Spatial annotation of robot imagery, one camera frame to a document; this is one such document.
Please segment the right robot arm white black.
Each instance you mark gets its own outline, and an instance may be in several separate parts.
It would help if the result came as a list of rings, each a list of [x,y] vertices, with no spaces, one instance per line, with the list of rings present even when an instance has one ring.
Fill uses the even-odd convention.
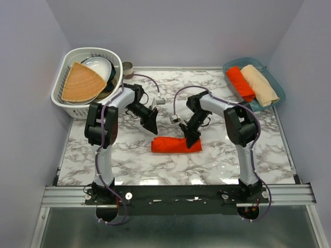
[[[224,118],[229,140],[235,145],[239,161],[238,197],[252,201],[263,189],[263,181],[256,170],[255,144],[261,135],[261,125],[248,102],[232,103],[219,99],[205,90],[188,98],[186,106],[193,112],[188,121],[179,126],[191,148],[200,138],[199,128],[211,114]]]

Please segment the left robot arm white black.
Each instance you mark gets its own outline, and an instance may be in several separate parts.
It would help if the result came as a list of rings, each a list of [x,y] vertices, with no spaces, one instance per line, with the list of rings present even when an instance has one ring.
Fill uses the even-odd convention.
[[[113,188],[111,153],[118,135],[118,116],[128,110],[140,118],[141,126],[158,134],[156,107],[146,107],[140,102],[145,91],[141,85],[124,84],[118,94],[105,104],[92,103],[88,108],[84,135],[88,143],[96,148],[95,179],[91,184],[91,197],[109,204],[116,196]]]

